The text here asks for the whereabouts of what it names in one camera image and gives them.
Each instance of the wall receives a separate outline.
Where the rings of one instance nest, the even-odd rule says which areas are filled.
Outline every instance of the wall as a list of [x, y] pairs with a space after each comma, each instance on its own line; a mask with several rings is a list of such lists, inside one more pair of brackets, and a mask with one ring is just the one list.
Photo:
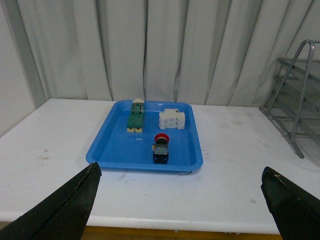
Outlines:
[[0, 3], [0, 137], [35, 110]]

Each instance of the metal shelf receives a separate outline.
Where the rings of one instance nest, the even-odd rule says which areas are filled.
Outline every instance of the metal shelf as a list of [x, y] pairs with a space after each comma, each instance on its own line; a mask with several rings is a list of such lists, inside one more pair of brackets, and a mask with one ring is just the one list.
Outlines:
[[[259, 108], [302, 159], [305, 156], [296, 143], [296, 136], [311, 138], [320, 147], [320, 61], [313, 61], [315, 46], [319, 43], [307, 39], [300, 44], [293, 59], [278, 59], [280, 73], [285, 70], [285, 74], [275, 76], [275, 92], [265, 107]], [[307, 60], [298, 60], [307, 44]]]

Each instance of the plastic tray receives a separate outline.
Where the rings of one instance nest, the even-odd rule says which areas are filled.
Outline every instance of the plastic tray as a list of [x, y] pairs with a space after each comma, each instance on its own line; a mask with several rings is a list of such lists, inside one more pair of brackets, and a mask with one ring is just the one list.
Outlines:
[[[203, 158], [190, 105], [176, 102], [144, 102], [143, 132], [127, 132], [131, 100], [116, 102], [86, 154], [88, 163], [101, 168], [187, 173], [200, 168]], [[184, 129], [159, 128], [159, 113], [178, 109], [185, 114]], [[166, 133], [169, 157], [167, 164], [153, 161], [155, 135]]]

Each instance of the green electrical component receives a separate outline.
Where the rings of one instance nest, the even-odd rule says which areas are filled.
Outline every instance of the green electrical component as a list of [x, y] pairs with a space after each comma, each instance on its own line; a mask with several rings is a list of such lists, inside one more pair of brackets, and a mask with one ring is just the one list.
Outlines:
[[132, 102], [130, 116], [126, 125], [128, 133], [142, 133], [145, 118], [144, 105], [142, 99], [136, 99]]

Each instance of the metal frame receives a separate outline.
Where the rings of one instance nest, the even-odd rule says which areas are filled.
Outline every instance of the metal frame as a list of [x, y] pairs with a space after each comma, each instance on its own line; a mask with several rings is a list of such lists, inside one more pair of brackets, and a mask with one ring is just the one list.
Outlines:
[[[309, 53], [308, 53], [308, 58], [306, 60], [306, 67], [305, 70], [303, 71], [302, 69], [299, 69], [299, 73], [303, 74], [303, 80], [302, 80], [302, 89], [301, 89], [301, 93], [299, 94], [298, 91], [296, 91], [295, 89], [293, 89], [293, 87], [290, 87], [289, 85], [285, 85], [286, 80], [289, 78], [289, 74], [292, 72], [293, 68], [295, 67], [295, 63], [298, 60], [298, 57], [302, 51], [302, 49], [305, 47], [306, 44], [309, 44]], [[304, 158], [304, 154], [301, 152], [300, 148], [298, 147], [298, 145], [296, 144], [296, 136], [297, 136], [297, 129], [298, 127], [300, 129], [302, 129], [312, 140], [314, 140], [319, 146], [320, 146], [320, 137], [319, 135], [317, 135], [315, 132], [313, 132], [308, 125], [306, 124], [306, 122], [304, 120], [302, 120], [301, 118], [301, 113], [302, 113], [302, 109], [303, 107], [306, 107], [306, 109], [311, 109], [313, 108], [315, 105], [312, 104], [308, 99], [305, 98], [305, 94], [306, 94], [306, 89], [307, 89], [307, 84], [308, 84], [308, 80], [310, 80], [310, 69], [311, 69], [311, 63], [313, 61], [313, 56], [314, 56], [314, 52], [315, 52], [315, 47], [316, 44], [320, 44], [320, 41], [318, 40], [310, 40], [310, 39], [306, 39], [304, 40], [298, 50], [296, 51], [293, 59], [291, 60], [290, 64], [288, 65], [287, 62], [285, 62], [285, 60], [283, 58], [279, 59], [279, 62], [281, 63], [281, 68], [284, 67], [284, 65], [288, 65], [288, 68], [284, 74], [284, 76], [282, 77], [282, 80], [280, 82], [280, 85], [278, 86], [275, 95], [273, 96], [273, 98], [271, 99], [270, 105], [268, 108], [262, 108], [260, 107], [259, 110], [267, 116], [267, 118], [271, 121], [276, 122], [276, 124], [281, 128], [281, 130], [284, 133], [285, 138], [288, 140], [288, 142], [291, 144], [291, 146], [293, 147], [293, 149], [295, 150], [296, 154], [300, 157], [300, 158]], [[297, 112], [294, 113], [294, 111], [292, 111], [287, 105], [285, 105], [280, 99], [279, 99], [279, 93], [281, 92], [281, 90], [285, 90], [287, 93], [297, 97], [297, 94], [299, 95], [299, 102], [298, 102], [298, 108], [297, 108]], [[281, 107], [281, 109], [283, 110], [283, 112], [294, 121], [293, 127], [292, 127], [292, 131], [288, 132], [288, 130], [286, 129], [286, 127], [280, 122], [279, 119], [277, 119], [276, 116], [271, 114], [271, 110], [275, 105], [275, 102], [277, 101], [277, 104]], [[313, 114], [315, 115], [316, 118], [319, 118], [319, 112], [313, 112]]]

